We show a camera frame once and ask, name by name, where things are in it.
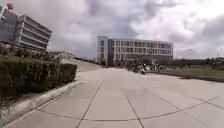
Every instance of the stone ledge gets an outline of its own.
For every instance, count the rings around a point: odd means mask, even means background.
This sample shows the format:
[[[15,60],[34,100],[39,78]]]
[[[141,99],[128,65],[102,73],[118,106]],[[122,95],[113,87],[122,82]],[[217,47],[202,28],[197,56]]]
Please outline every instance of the stone ledge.
[[[50,90],[41,96],[21,101],[7,109],[0,110],[0,114],[2,114],[2,117],[0,117],[0,127],[14,121],[29,111],[32,111],[41,105],[56,99],[63,94],[66,94],[69,90],[81,83],[82,82],[80,81],[72,82],[61,88]]]

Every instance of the road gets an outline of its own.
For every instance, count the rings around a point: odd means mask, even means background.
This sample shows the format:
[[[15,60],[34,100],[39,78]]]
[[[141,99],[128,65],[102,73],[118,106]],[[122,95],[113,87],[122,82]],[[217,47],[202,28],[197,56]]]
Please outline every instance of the road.
[[[9,128],[224,128],[224,84],[124,69],[78,73],[83,84]]]

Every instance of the hedge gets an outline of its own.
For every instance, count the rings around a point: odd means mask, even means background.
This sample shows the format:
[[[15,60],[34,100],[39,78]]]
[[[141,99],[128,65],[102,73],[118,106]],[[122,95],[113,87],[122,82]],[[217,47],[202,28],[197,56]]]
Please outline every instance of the hedge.
[[[0,97],[40,93],[71,82],[76,65],[41,61],[0,61]]]

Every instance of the cloud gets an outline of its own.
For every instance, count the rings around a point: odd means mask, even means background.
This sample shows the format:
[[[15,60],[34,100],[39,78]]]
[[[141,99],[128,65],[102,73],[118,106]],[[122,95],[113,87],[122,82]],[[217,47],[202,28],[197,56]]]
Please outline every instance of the cloud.
[[[96,55],[96,37],[174,43],[175,56],[217,55],[224,48],[222,0],[1,0],[53,31],[49,49]]]

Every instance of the tall building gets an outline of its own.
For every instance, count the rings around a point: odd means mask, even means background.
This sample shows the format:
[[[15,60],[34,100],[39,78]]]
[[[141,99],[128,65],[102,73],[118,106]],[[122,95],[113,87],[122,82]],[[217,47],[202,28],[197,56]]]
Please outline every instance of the tall building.
[[[149,60],[170,61],[173,59],[173,44],[163,41],[110,39],[98,37],[97,62],[106,64],[116,61]]]
[[[0,18],[0,41],[14,42],[18,16],[11,11],[3,10],[7,19]]]
[[[51,30],[26,15],[18,16],[8,10],[4,15],[4,20],[0,19],[0,41],[37,51],[47,49]]]
[[[46,50],[51,31],[30,17],[22,15],[18,18],[15,41],[26,47]]]

